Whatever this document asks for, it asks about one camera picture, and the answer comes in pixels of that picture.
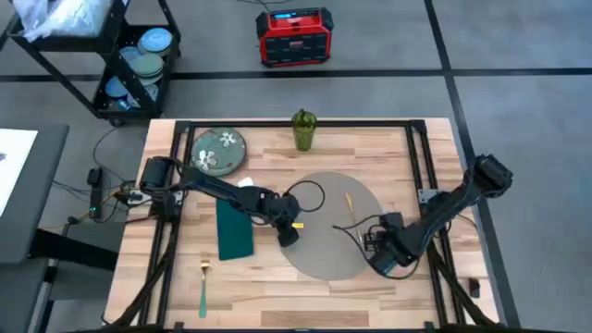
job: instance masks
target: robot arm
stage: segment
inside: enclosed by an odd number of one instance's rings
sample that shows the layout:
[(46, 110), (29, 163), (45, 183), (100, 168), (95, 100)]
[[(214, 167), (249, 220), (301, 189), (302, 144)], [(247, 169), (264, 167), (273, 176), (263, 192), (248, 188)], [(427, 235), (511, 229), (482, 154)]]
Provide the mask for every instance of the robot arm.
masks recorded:
[[(165, 187), (165, 179), (171, 167), (175, 167), (180, 173), (180, 182)], [(229, 202), (238, 211), (262, 218), (266, 224), (277, 229), (277, 239), (281, 247), (290, 246), (299, 238), (292, 222), (301, 212), (301, 208), (298, 200), (289, 193), (280, 196), (265, 188), (240, 188), (208, 176), (197, 167), (184, 166), (180, 161), (169, 157), (153, 157), (146, 161), (140, 189), (153, 198), (172, 191), (200, 191)]]
[(403, 225), (400, 213), (379, 218), (380, 230), (364, 234), (364, 247), (374, 252), (370, 265), (387, 274), (395, 265), (407, 266), (426, 251), (432, 237), (464, 208), (483, 198), (497, 198), (512, 185), (512, 172), (493, 155), (480, 155), (464, 173), (462, 184), (452, 192), (439, 192), (425, 205), (423, 217)]

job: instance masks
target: green-handled fork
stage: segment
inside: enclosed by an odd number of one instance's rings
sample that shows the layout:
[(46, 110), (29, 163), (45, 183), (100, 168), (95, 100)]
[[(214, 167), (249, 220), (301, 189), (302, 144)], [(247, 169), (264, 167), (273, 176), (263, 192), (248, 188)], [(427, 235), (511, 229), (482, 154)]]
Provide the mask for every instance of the green-handled fork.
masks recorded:
[(210, 268), (210, 257), (207, 253), (202, 253), (202, 298), (200, 300), (200, 318), (205, 318), (207, 314), (207, 305), (205, 304), (205, 273)]

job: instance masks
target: wooden tabletop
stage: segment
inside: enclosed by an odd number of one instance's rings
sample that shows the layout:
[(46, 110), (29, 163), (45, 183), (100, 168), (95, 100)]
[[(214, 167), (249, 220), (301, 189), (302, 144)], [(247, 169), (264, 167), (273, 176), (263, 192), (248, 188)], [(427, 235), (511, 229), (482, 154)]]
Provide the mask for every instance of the wooden tabletop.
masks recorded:
[[(442, 190), (452, 190), (460, 184), (463, 170), (450, 123), (446, 118), (427, 118), (425, 123), (438, 185)], [(139, 175), (148, 157), (169, 154), (174, 126), (172, 119), (152, 121)], [(402, 212), (407, 222), (419, 217), (404, 129), (356, 128), (355, 121), (350, 128), (319, 128), (313, 149), (308, 153), (295, 150), (291, 129), (236, 130), (248, 143), (247, 161), (224, 177), (225, 181), (236, 184), (251, 177), (257, 186), (282, 193), (308, 174), (336, 171), (365, 184), (384, 212)], [(418, 145), (417, 151), (423, 165), (421, 146)], [(422, 171), (427, 184), (427, 175)], [(146, 214), (147, 207), (139, 207), (129, 218)], [(450, 243), (454, 263), (464, 286), (468, 285), (468, 278), (479, 279), (481, 298), (474, 301), (486, 315), (497, 320), (486, 264), (472, 220), (471, 211), (465, 210), (452, 223)], [(117, 319), (142, 286), (153, 235), (154, 221), (126, 227), (105, 311), (107, 321)], [(191, 192), (182, 212), (166, 326), (182, 321), (186, 328), (412, 328), (423, 327), (425, 321), (438, 322), (425, 257), (415, 274), (406, 280), (384, 279), (367, 268), (352, 279), (323, 281), (308, 277), (290, 265), (278, 248), (272, 228), (255, 228), (254, 244), (253, 256), (219, 262), (215, 200)], [(201, 252), (208, 252), (212, 258), (206, 318), (198, 315)], [(449, 320), (453, 322), (450, 293), (444, 280), (442, 286)], [(158, 295), (159, 288), (155, 288), (154, 295)], [(149, 322), (155, 321), (157, 300), (153, 297)]]

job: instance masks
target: green napkin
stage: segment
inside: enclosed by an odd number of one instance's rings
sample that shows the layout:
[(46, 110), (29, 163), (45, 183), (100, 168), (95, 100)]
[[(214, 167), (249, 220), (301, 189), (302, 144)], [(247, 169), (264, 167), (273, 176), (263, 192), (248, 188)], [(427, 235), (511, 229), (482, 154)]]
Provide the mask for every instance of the green napkin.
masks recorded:
[(254, 253), (253, 225), (248, 215), (225, 201), (216, 200), (218, 259), (230, 260)]

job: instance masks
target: green cup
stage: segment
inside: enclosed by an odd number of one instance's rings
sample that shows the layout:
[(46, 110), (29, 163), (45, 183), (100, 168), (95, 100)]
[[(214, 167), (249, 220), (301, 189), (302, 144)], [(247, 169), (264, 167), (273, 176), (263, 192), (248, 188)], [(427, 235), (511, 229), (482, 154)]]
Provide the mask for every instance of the green cup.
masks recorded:
[(296, 142), (296, 149), (301, 152), (311, 150), (317, 123), (315, 114), (303, 109), (292, 117), (292, 132)]

